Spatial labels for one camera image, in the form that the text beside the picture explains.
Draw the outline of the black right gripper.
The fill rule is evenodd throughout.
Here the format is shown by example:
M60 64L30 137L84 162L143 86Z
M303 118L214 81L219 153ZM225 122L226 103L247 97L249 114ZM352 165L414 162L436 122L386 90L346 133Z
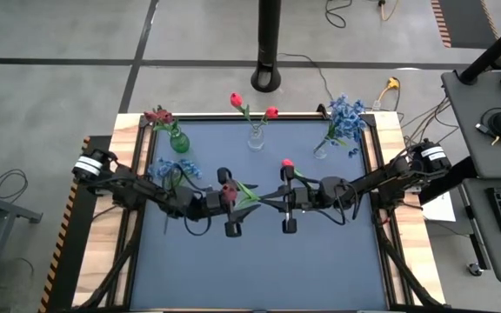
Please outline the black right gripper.
M284 181L284 185L279 186L272 196L274 198L282 197L283 201L262 199L259 202L284 213L283 233L295 234L297 232L297 219L293 217L293 210L312 208L315 192L311 185L317 183L317 180L305 177L291 164L282 166L280 177Z

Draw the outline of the clear ribbed glass bottle vase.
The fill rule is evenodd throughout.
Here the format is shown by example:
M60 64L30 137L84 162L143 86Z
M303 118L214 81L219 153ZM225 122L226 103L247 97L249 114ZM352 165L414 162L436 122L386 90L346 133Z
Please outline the clear ribbed glass bottle vase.
M251 150L259 151L264 147L264 132L260 126L251 126L247 144Z

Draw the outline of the bright red artificial tulip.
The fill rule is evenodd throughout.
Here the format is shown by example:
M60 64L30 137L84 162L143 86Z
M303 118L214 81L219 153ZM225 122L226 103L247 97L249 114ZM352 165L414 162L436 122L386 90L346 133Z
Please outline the bright red artificial tulip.
M301 183L318 183L318 180L305 177L297 170L294 163L290 159L284 159L280 169L280 176L283 181L297 179Z
M278 118L278 108L275 106L271 106L265 111L262 118L260 119L259 124L255 127L255 129L259 130L262 126L267 125L271 119L276 119L276 118Z
M238 94L236 92L231 93L230 94L230 104L234 109L236 109L238 112L240 112L244 116L244 118L250 123L250 126L252 129L254 129L254 130L257 129L257 125L254 124L251 120L250 106L244 105L244 99L240 94Z

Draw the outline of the black pole with round base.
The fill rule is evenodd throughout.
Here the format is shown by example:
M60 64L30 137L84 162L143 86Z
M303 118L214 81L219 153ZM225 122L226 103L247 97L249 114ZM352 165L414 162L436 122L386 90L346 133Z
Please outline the black pole with round base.
M277 47L282 0L259 0L257 65L253 72L251 86L260 92L275 91L281 84L277 69Z

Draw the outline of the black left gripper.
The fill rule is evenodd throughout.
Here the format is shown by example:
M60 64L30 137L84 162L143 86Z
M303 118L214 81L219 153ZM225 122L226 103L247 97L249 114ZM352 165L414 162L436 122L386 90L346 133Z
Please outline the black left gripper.
M226 204L223 201L222 194L223 185L230 180L234 180L230 170L225 167L219 168L217 170L217 180L221 185L221 189L208 190L206 192L206 205L208 211L210 212L210 216L225 214L227 216L227 222L224 224L225 235L227 237L239 237L242 235L241 223L251 212L258 209L261 204L256 203L244 209L234 210L230 204ZM256 184L235 182L237 191L253 190L256 187Z

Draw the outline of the yellow power plug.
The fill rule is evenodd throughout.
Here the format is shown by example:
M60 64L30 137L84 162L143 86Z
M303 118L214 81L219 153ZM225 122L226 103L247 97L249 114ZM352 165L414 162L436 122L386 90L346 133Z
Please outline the yellow power plug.
M383 88L377 98L377 102L381 103L385 94L390 90L395 90L397 92L397 98L393 109L394 111L396 111L401 99L401 82L397 77L388 78L386 86Z

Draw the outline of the black platform with hazard stripes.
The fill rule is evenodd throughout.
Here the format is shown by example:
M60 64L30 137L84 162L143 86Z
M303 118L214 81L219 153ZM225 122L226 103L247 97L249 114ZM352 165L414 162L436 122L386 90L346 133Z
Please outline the black platform with hazard stripes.
M56 313L72 306L94 204L95 197L73 177L37 313Z

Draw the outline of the dark floor mat striped edge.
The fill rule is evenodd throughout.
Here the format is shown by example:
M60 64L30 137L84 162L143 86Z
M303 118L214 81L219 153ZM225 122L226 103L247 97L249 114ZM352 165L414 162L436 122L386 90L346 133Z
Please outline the dark floor mat striped edge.
M485 0L431 0L446 48L488 49L498 39Z

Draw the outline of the black diagonal pole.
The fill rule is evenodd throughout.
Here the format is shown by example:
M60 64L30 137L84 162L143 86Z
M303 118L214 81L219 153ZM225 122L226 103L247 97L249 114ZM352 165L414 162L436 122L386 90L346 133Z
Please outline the black diagonal pole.
M469 67L458 74L463 84L473 84L477 77L501 57L501 37L478 57Z

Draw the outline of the white paper sheet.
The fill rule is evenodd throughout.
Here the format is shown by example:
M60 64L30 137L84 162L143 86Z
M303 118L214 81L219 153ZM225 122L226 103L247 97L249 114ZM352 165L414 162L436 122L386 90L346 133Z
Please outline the white paper sheet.
M446 192L422 205L424 218L437 222L455 222L451 194Z

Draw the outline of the clear tall glass vase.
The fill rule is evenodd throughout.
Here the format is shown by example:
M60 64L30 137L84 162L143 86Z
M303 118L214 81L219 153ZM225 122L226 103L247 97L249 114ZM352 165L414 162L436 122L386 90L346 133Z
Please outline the clear tall glass vase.
M317 159L324 159L327 156L325 146L328 144L329 140L322 140L313 150L313 156Z

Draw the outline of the green glass vase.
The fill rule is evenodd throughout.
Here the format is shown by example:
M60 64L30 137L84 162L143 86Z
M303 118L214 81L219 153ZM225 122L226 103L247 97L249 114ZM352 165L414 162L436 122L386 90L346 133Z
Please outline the green glass vase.
M170 146L176 153L183 154L190 148L190 139L182 131L172 132Z

